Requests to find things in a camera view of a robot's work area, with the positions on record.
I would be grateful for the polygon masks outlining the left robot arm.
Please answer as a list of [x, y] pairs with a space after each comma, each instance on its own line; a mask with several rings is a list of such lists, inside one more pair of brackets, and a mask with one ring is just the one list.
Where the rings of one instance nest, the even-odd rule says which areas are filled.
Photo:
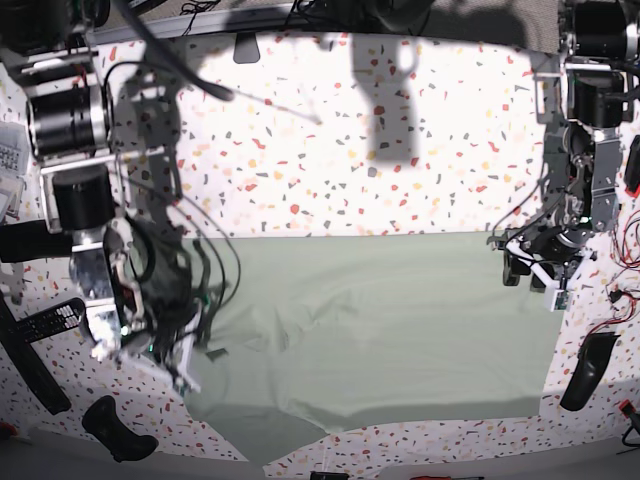
[[491, 243], [503, 253], [502, 282], [529, 276], [534, 288], [568, 291], [589, 258], [586, 244], [612, 229], [615, 179], [622, 164], [620, 127], [639, 96], [639, 6], [632, 1], [561, 1], [559, 52], [534, 70], [547, 108], [541, 210]]

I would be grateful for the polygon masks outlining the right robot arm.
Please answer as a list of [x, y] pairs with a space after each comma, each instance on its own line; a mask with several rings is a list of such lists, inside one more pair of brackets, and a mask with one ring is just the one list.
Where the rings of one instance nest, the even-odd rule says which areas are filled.
[[184, 229], [126, 203], [114, 95], [87, 36], [95, 1], [5, 1], [1, 59], [26, 95], [48, 232], [70, 240], [70, 275], [97, 360], [147, 356], [184, 377], [207, 296], [195, 282]]

